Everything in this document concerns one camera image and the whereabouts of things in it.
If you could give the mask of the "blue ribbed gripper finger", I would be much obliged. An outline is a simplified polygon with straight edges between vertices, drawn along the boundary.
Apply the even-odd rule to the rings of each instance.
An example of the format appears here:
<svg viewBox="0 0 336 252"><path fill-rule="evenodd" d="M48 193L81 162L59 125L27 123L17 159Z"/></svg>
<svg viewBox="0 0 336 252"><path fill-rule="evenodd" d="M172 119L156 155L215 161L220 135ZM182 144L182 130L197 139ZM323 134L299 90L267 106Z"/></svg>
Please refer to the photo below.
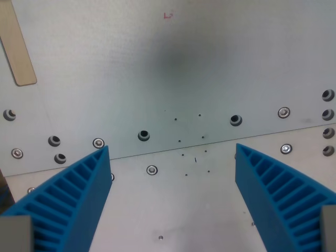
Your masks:
<svg viewBox="0 0 336 252"><path fill-rule="evenodd" d="M322 251L320 213L335 204L335 192L242 144L235 182L266 251Z"/></svg>
<svg viewBox="0 0 336 252"><path fill-rule="evenodd" d="M3 215L32 219L34 251L89 251L112 181L105 146L43 182Z"/></svg>

